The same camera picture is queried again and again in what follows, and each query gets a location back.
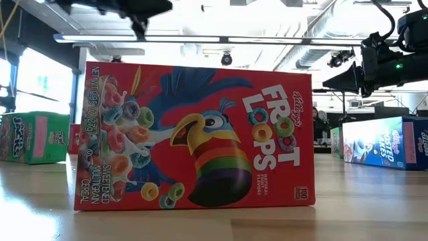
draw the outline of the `cereal box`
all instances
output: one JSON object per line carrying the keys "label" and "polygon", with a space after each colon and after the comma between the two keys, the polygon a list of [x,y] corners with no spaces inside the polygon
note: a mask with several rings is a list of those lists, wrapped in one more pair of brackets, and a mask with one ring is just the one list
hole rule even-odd
{"label": "cereal box", "polygon": [[68,141],[68,153],[77,154],[79,153],[79,135],[80,135],[80,125],[79,124],[70,124],[70,133]]}
{"label": "cereal box", "polygon": [[393,117],[343,124],[344,160],[428,169],[428,118]]}
{"label": "cereal box", "polygon": [[1,116],[0,159],[26,164],[65,161],[70,116],[52,112]]}
{"label": "cereal box", "polygon": [[315,202],[305,74],[88,62],[75,210]]}
{"label": "cereal box", "polygon": [[333,157],[343,159],[343,132],[342,127],[330,130],[331,147]]}

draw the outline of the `desk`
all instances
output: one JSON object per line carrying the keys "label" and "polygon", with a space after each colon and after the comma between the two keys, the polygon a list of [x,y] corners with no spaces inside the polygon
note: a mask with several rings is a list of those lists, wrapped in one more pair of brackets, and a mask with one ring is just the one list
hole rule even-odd
{"label": "desk", "polygon": [[426,240],[428,172],[315,155],[313,207],[72,211],[76,158],[0,162],[0,240]]}

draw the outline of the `blue cereal box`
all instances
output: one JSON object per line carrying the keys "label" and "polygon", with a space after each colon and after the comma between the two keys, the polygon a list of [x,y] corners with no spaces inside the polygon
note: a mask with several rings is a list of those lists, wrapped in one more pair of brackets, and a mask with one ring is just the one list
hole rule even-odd
{"label": "blue cereal box", "polygon": [[428,118],[393,117],[343,124],[344,160],[397,169],[428,169]]}

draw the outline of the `red cereal box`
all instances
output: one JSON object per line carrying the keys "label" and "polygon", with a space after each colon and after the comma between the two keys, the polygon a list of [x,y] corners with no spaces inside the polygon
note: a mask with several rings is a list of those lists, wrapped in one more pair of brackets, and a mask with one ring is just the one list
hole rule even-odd
{"label": "red cereal box", "polygon": [[79,134],[80,134],[80,125],[79,124],[70,124],[70,133],[68,135],[68,153],[77,154],[79,153]]}
{"label": "red cereal box", "polygon": [[309,75],[86,69],[75,210],[314,204]]}

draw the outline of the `green cereal box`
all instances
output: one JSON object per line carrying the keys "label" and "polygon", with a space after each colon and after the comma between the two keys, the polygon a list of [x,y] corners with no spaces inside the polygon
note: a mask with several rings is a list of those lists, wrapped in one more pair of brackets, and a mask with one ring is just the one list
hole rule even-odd
{"label": "green cereal box", "polygon": [[1,115],[0,160],[26,164],[65,161],[70,116],[52,112]]}
{"label": "green cereal box", "polygon": [[336,127],[330,130],[333,157],[343,159],[343,133],[342,127]]}

